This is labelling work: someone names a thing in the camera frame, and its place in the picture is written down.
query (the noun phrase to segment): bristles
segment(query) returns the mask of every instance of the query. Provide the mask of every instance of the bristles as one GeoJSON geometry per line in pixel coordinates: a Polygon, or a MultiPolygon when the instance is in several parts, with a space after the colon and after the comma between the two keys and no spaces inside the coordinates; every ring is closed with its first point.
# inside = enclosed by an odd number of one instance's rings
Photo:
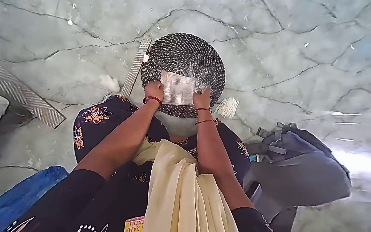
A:
{"type": "Polygon", "coordinates": [[[234,98],[224,99],[219,106],[216,108],[215,112],[218,112],[224,118],[232,118],[235,113],[239,102],[234,98]]]}

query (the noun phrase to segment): woman's left hand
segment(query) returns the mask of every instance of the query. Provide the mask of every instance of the woman's left hand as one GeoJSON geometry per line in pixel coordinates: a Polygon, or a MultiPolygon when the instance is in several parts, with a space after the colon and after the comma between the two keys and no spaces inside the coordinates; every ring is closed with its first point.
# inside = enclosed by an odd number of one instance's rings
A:
{"type": "Polygon", "coordinates": [[[146,97],[156,97],[160,99],[160,101],[164,100],[163,87],[164,85],[158,81],[152,81],[148,83],[148,85],[144,89],[146,97]]]}

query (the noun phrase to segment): wrist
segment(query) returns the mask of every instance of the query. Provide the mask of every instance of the wrist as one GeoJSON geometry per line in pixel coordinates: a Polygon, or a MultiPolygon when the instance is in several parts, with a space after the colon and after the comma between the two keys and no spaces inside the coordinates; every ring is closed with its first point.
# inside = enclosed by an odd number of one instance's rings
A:
{"type": "Polygon", "coordinates": [[[198,120],[199,121],[207,120],[207,119],[213,119],[213,116],[211,115],[210,111],[208,111],[208,110],[198,110],[197,114],[198,114],[198,120]]]}
{"type": "Polygon", "coordinates": [[[160,107],[160,102],[158,102],[155,99],[148,98],[148,99],[146,99],[146,105],[149,105],[149,106],[155,108],[155,110],[157,110],[160,107]]]}

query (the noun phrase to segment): label tag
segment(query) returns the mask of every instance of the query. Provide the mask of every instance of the label tag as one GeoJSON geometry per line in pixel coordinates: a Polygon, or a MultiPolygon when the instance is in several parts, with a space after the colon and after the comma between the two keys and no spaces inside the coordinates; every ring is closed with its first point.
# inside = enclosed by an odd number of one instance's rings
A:
{"type": "Polygon", "coordinates": [[[142,232],[144,216],[125,220],[124,232],[142,232]]]}

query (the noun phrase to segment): red bangle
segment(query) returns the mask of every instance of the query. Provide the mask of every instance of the red bangle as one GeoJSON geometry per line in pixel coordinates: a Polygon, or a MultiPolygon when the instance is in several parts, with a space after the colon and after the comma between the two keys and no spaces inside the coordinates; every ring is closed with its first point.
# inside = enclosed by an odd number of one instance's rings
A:
{"type": "Polygon", "coordinates": [[[193,110],[193,111],[197,111],[197,110],[200,110],[200,109],[203,109],[203,110],[208,110],[208,111],[210,111],[210,113],[213,113],[210,109],[208,109],[208,108],[197,108],[197,109],[195,109],[195,110],[193,110]]]}
{"type": "Polygon", "coordinates": [[[154,99],[154,100],[158,101],[158,103],[160,103],[160,107],[159,107],[159,108],[162,107],[162,102],[160,101],[160,99],[158,99],[158,98],[156,98],[156,97],[153,97],[153,96],[148,96],[148,97],[145,97],[145,98],[143,99],[143,103],[144,103],[144,104],[146,104],[146,99],[154,99]]]}
{"type": "Polygon", "coordinates": [[[208,122],[208,121],[214,121],[213,119],[208,119],[208,120],[203,120],[201,122],[197,122],[196,125],[200,124],[200,123],[203,123],[203,122],[208,122]]]}

